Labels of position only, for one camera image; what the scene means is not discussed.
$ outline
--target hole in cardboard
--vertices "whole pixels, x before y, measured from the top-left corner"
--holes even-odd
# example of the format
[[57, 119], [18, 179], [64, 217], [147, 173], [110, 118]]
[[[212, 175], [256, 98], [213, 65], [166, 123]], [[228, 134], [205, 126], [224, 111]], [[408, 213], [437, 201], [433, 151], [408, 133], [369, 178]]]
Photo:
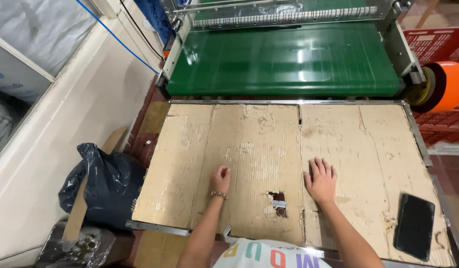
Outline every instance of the hole in cardboard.
[[[286, 199], [284, 197], [284, 193], [279, 191], [278, 193], [275, 192], [268, 192], [270, 196], [272, 196], [273, 201], [283, 201], [285, 202]], [[287, 213], [286, 213], [286, 208], [285, 207], [274, 207], [276, 210], [276, 215], [279, 217], [285, 217], [287, 218]]]

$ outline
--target blue cable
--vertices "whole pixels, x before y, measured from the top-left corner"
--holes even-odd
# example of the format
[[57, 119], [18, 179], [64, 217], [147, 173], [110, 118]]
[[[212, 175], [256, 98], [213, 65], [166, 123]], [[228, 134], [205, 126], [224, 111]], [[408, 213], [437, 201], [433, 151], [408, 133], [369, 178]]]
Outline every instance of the blue cable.
[[136, 58], [138, 58], [139, 61], [141, 61], [143, 64], [145, 64], [147, 67], [149, 67], [152, 71], [154, 71], [156, 74], [159, 74], [156, 70], [154, 70], [152, 67], [150, 67], [149, 64], [147, 64], [146, 62], [144, 62], [141, 58], [139, 58], [137, 55], [135, 55], [134, 52], [132, 52], [126, 45], [124, 45], [124, 43], [122, 43], [122, 41], [117, 37], [115, 36], [115, 34], [104, 24], [102, 23], [102, 21], [99, 20], [99, 18], [94, 15], [94, 13], [92, 13], [92, 11], [90, 11], [80, 0], [76, 0], [79, 5], [81, 5], [85, 10], [87, 10], [87, 12], [89, 12], [104, 28], [106, 28], [106, 30], [112, 34], [112, 36], [117, 39], [117, 41], [119, 41], [119, 43], [124, 46], [130, 53], [132, 53], [132, 55], [134, 55]]

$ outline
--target hand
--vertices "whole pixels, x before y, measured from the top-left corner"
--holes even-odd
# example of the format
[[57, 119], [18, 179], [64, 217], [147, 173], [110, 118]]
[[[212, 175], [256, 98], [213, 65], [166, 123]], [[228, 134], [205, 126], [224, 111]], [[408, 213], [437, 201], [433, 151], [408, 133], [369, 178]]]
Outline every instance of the hand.
[[219, 166], [211, 176], [211, 190], [227, 194], [230, 190], [231, 169], [228, 166]]
[[334, 202], [335, 198], [335, 182], [337, 181], [337, 171], [334, 166], [330, 167], [322, 158], [322, 161], [317, 157], [309, 161], [312, 168], [314, 181], [310, 179], [310, 175], [304, 172], [306, 188], [310, 196], [322, 206], [323, 204]]

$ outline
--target black phone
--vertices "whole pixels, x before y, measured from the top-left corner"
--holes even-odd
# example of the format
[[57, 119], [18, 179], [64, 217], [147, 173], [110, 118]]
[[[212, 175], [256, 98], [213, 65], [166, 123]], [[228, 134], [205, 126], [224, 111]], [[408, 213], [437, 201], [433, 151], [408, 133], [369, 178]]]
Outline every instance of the black phone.
[[422, 261], [429, 260], [435, 205], [424, 199], [402, 194], [398, 211], [398, 225], [393, 245]]

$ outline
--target gold bracelet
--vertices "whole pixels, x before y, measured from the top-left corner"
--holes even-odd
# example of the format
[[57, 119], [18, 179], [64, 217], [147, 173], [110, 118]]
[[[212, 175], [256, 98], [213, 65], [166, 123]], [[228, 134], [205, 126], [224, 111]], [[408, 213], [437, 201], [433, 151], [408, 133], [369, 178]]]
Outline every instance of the gold bracelet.
[[226, 200], [226, 198], [228, 197], [225, 193], [223, 193], [223, 192], [217, 192], [217, 191], [211, 192], [211, 197], [214, 197], [214, 196], [222, 197], [223, 200]]

